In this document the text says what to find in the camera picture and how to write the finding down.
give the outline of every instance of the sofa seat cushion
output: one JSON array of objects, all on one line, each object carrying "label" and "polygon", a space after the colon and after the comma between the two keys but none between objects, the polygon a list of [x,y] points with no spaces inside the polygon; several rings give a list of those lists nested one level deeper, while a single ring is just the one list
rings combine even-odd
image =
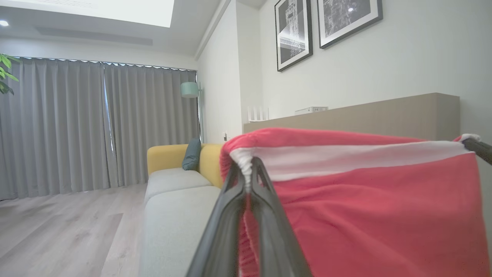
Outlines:
[{"label": "sofa seat cushion", "polygon": [[214,186],[176,190],[145,206],[140,277],[184,277],[214,208]]},{"label": "sofa seat cushion", "polygon": [[163,192],[211,185],[196,171],[186,171],[182,168],[159,170],[149,176],[144,203],[146,204],[150,198]]}]

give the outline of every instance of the white stripe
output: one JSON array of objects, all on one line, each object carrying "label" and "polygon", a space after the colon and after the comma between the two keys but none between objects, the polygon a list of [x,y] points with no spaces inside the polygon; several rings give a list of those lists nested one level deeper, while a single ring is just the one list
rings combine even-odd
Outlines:
[{"label": "white stripe", "polygon": [[424,141],[389,145],[315,145],[237,148],[231,158],[250,182],[251,159],[259,157],[272,181],[434,162],[470,153],[460,142]]},{"label": "white stripe", "polygon": [[463,134],[460,138],[460,142],[463,142],[465,139],[474,139],[476,141],[482,141],[482,138],[476,134]]}]

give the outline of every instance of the white device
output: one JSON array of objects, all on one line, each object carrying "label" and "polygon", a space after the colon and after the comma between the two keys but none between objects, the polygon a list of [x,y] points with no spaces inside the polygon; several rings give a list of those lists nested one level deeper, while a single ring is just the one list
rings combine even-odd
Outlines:
[{"label": "white device", "polygon": [[305,109],[296,110],[296,112],[294,114],[300,115],[300,114],[312,113],[312,112],[317,112],[317,111],[322,111],[322,110],[328,110],[328,107],[309,107],[309,108],[305,108]]},{"label": "white device", "polygon": [[268,108],[256,107],[256,106],[252,108],[248,107],[247,118],[250,123],[268,120],[269,119]]}]

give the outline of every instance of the light wood flooring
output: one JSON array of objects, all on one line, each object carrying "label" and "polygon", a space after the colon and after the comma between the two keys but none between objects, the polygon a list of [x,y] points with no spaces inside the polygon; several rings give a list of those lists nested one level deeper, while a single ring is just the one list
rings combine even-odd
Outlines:
[{"label": "light wood flooring", "polygon": [[0,276],[137,277],[146,185],[0,202]]}]

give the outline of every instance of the black and white artwork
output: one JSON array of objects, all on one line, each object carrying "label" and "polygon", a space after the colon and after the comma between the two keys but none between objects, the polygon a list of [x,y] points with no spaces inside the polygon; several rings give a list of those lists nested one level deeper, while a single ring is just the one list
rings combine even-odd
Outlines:
[{"label": "black and white artwork", "polygon": [[283,71],[312,55],[309,0],[280,0],[275,5],[277,70]]},{"label": "black and white artwork", "polygon": [[382,0],[318,0],[319,47],[326,48],[383,19]]}]

